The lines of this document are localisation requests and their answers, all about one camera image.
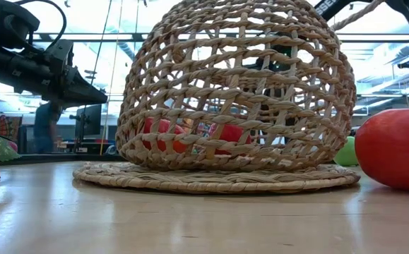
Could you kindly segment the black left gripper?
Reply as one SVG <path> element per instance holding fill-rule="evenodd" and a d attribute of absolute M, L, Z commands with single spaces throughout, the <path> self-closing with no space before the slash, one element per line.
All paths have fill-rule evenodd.
<path fill-rule="evenodd" d="M 50 45 L 43 54 L 45 63 L 49 68 L 49 83 L 45 84 L 46 90 L 42 92 L 42 99 L 64 102 L 71 107 L 91 104 L 104 104 L 107 95 L 85 80 L 75 68 L 74 77 L 70 74 L 72 69 L 73 42 L 59 40 Z"/>

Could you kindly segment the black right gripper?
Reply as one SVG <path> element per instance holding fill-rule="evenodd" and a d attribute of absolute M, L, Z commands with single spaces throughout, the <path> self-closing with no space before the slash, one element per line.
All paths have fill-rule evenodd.
<path fill-rule="evenodd" d="M 278 37 L 280 36 L 292 37 L 290 33 L 276 33 L 275 35 Z M 281 54 L 291 57 L 292 47 L 282 46 L 280 44 L 273 44 L 271 46 L 271 49 L 274 49 Z M 263 66 L 263 59 L 258 58 L 256 60 L 256 68 L 260 70 L 262 66 Z M 279 61 L 273 61 L 273 60 L 270 60 L 269 65 L 268 65 L 268 69 L 271 71 L 287 71 L 289 68 L 290 68 L 289 65 L 285 63 L 284 64 L 280 63 Z"/>

